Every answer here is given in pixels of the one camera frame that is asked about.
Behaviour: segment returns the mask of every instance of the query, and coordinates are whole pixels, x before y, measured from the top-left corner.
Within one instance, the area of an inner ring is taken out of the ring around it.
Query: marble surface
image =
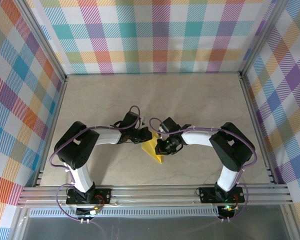
[[[268,183],[265,163],[252,121],[234,73],[73,75],[61,106],[53,146],[75,121],[87,126],[110,125],[122,120],[131,105],[138,105],[149,120],[171,117],[181,126],[220,127],[234,123],[256,146],[257,163],[241,182]],[[61,163],[58,157],[54,163]],[[159,164],[141,144],[95,147],[88,160],[96,185],[214,184],[222,163],[212,147],[188,145]],[[70,182],[64,170],[45,166],[42,185]]]

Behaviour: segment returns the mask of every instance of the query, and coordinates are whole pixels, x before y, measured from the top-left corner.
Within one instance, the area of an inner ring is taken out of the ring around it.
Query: yellow triangular block
[[[152,139],[146,142],[143,142],[141,144],[141,148],[149,154],[151,157],[153,157],[155,160],[157,160],[159,163],[162,164],[164,160],[163,155],[156,155],[155,147],[157,145],[157,139],[159,138],[158,133],[152,132]]]

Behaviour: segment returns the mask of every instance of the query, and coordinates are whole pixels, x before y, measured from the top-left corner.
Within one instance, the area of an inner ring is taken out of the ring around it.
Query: plaid wall
[[[290,0],[248,73],[271,160],[300,219],[300,0]]]
[[[61,80],[12,0],[0,0],[0,240],[43,149]]]
[[[266,10],[266,12],[264,14],[264,16],[262,18],[262,21],[261,21],[258,29],[256,30],[256,32],[255,32],[255,34],[253,36],[252,41],[250,42],[249,48],[248,48],[248,50],[246,51],[246,53],[244,55],[244,58],[243,58],[243,61],[242,61],[241,65],[240,65],[239,71],[243,70],[243,68],[244,68],[244,66],[246,64],[246,61],[247,61],[247,59],[248,59],[248,57],[249,57],[252,49],[254,48],[255,44],[259,41],[259,37],[260,37],[261,33],[263,32],[265,24],[266,24],[267,20],[269,19],[269,16],[271,15],[272,10],[274,9],[277,1],[278,0],[271,0],[271,3],[270,3],[268,9]]]
[[[69,74],[237,72],[274,2],[28,0]]]

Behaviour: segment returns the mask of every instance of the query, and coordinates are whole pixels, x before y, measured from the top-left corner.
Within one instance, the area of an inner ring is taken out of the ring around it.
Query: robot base
[[[231,192],[229,192],[226,199],[221,200],[216,195],[216,190],[214,187],[199,187],[198,195],[200,196],[200,202],[202,204],[218,204],[218,203],[225,203],[225,204],[236,204],[236,203],[244,203],[245,197],[242,187],[236,186],[234,187]]]
[[[111,198],[111,189],[110,188],[95,188],[94,189],[94,197],[87,202],[78,192],[76,192],[73,188],[69,188],[67,191],[66,205],[78,205],[78,204],[91,204],[97,205],[100,204],[100,198],[97,196],[101,196],[104,200],[103,204],[109,204]]]

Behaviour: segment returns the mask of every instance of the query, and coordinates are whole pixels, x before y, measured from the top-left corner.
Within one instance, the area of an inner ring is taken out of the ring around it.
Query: metal grate
[[[73,209],[64,209],[67,214],[75,215]],[[105,207],[99,217],[193,217],[218,216],[217,206],[195,207]],[[29,217],[64,217],[57,207],[32,208]]]

